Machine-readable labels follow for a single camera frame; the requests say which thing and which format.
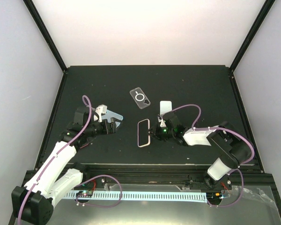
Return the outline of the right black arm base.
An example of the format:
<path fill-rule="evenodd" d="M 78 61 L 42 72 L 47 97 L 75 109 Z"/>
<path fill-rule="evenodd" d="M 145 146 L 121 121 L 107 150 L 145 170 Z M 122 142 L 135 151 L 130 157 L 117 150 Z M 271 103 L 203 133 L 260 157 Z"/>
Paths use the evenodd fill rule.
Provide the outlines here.
<path fill-rule="evenodd" d="M 231 190 L 231 184 L 228 175 L 224 175 L 219 180 L 214 180 L 207 173 L 191 173 L 188 175 L 186 184 L 193 189 L 207 191 Z"/>

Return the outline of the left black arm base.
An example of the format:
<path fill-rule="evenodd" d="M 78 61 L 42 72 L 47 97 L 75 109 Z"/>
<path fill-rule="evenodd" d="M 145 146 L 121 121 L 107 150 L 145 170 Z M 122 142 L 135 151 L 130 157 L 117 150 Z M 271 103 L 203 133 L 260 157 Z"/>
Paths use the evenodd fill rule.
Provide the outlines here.
<path fill-rule="evenodd" d="M 105 175 L 96 176 L 96 177 L 94 177 L 93 179 L 85 180 L 85 181 L 83 181 L 81 184 L 76 185 L 75 187 L 76 187 L 76 188 L 90 188 L 90 189 L 92 189 L 92 188 L 95 188 L 95 187 L 96 187 L 97 182 L 98 182 L 98 181 L 100 182 L 101 179 L 104 180 L 104 179 L 105 179 Z"/>

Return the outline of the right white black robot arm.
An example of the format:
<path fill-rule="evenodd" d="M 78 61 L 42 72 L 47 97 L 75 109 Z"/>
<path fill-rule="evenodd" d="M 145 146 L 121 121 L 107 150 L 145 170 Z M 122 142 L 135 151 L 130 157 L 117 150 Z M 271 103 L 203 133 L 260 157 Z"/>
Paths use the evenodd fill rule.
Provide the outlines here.
<path fill-rule="evenodd" d="M 217 151 L 219 157 L 203 178 L 204 185 L 209 189 L 216 188 L 224 175 L 251 161 L 255 155 L 253 144 L 226 121 L 213 127 L 186 127 L 174 112 L 168 112 L 147 130 L 147 134 L 160 141 L 172 140 L 187 147 L 209 146 Z"/>

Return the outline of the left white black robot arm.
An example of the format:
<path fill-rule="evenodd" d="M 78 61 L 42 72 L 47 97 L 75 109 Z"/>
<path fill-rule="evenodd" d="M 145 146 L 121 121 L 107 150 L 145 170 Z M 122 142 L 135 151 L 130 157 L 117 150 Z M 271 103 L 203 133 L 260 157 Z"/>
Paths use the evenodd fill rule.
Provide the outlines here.
<path fill-rule="evenodd" d="M 97 108 L 79 107 L 74 120 L 60 134 L 53 151 L 37 173 L 22 187 L 12 191 L 13 215 L 33 225 L 45 225 L 50 220 L 59 201 L 74 187 L 86 187 L 91 175 L 81 164 L 61 172 L 78 150 L 86 147 L 90 139 L 98 135 L 110 135 L 117 131 L 123 116 L 107 110 L 105 105 Z"/>

